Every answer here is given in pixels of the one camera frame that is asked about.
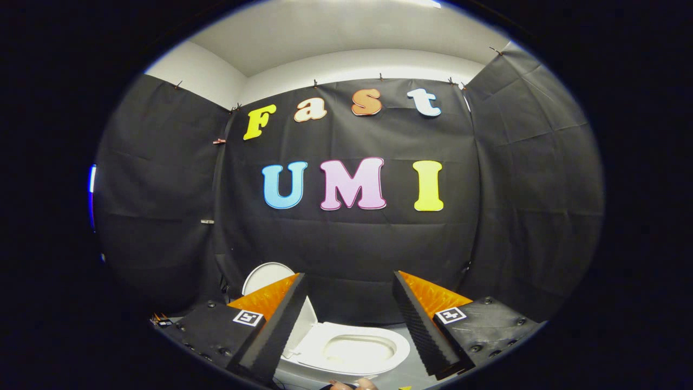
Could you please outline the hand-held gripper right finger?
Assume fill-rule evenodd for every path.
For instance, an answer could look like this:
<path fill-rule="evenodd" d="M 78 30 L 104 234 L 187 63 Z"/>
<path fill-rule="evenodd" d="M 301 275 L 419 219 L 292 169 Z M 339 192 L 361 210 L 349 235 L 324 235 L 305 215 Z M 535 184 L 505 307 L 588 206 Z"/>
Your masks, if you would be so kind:
<path fill-rule="evenodd" d="M 500 360 L 544 327 L 496 298 L 471 300 L 394 271 L 392 294 L 428 375 L 445 380 Z"/>

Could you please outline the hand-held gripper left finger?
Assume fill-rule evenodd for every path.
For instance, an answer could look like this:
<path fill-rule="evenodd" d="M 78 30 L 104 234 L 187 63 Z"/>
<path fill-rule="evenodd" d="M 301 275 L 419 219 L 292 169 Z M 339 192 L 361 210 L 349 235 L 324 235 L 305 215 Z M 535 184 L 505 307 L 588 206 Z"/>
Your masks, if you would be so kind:
<path fill-rule="evenodd" d="M 161 334 L 218 373 L 272 387 L 307 291 L 305 274 L 298 272 L 233 303 L 199 304 Z"/>

